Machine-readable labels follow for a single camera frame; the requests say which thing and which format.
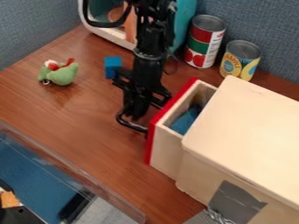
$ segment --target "wooden box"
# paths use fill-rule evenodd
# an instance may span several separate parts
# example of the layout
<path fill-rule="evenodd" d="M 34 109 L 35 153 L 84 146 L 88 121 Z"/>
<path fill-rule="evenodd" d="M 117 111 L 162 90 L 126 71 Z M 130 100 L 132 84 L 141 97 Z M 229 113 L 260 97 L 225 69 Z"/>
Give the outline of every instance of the wooden box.
<path fill-rule="evenodd" d="M 194 102 L 204 107 L 216 88 L 192 78 L 150 121 L 145 162 L 172 179 L 177 179 L 183 150 L 183 136 L 170 129 L 174 120 Z"/>
<path fill-rule="evenodd" d="M 228 76 L 183 138 L 177 187 L 208 205 L 226 180 L 268 203 L 250 224 L 299 223 L 299 102 Z"/>

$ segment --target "can lid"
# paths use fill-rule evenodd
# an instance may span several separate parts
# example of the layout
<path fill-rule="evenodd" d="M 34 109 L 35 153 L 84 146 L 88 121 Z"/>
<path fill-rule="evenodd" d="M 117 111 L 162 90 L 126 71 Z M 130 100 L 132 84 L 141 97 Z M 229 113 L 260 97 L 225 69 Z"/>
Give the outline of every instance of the can lid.
<path fill-rule="evenodd" d="M 222 32 L 226 29 L 225 22 L 211 15 L 198 15 L 192 19 L 193 25 L 208 32 Z"/>
<path fill-rule="evenodd" d="M 245 60 L 255 60 L 261 57 L 261 49 L 246 40 L 233 40 L 227 44 L 227 51 Z"/>

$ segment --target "clear plastic container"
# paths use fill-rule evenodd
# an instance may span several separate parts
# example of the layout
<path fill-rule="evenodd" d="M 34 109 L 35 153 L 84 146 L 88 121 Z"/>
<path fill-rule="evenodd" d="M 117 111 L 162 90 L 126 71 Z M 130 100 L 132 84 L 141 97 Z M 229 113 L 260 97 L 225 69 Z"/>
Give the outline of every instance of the clear plastic container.
<path fill-rule="evenodd" d="M 146 220 L 144 213 L 97 179 L 4 122 L 0 122 L 0 179 L 0 191 L 5 183 L 24 205 L 25 210 L 15 207 L 18 215 L 26 211 L 41 223 Z"/>

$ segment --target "can label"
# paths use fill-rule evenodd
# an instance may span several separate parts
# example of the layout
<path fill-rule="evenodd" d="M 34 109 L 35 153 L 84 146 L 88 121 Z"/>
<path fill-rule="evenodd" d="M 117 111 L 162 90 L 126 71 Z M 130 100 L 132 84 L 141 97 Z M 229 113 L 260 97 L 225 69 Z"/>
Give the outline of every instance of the can label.
<path fill-rule="evenodd" d="M 187 48 L 187 51 L 184 55 L 184 60 L 193 67 L 203 67 L 205 64 L 205 55 L 194 52 L 192 49 Z"/>
<path fill-rule="evenodd" d="M 226 52 L 220 66 L 220 74 L 223 77 L 233 75 L 240 77 L 242 80 L 250 81 L 260 59 L 242 59 Z"/>
<path fill-rule="evenodd" d="M 199 68 L 211 67 L 216 60 L 224 33 L 225 31 L 204 31 L 193 25 L 191 28 L 191 35 L 188 38 L 188 47 L 192 52 L 196 53 L 197 56 L 200 55 L 204 60 L 202 63 L 194 63 L 194 61 L 193 63 L 190 63 L 190 61 L 186 62 Z"/>

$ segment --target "box lid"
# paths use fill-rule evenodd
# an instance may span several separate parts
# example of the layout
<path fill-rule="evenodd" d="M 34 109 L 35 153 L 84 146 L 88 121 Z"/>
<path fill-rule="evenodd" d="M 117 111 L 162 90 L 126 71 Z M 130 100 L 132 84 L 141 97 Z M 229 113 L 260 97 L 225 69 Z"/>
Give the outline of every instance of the box lid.
<path fill-rule="evenodd" d="M 298 101 L 228 76 L 183 147 L 299 210 Z"/>

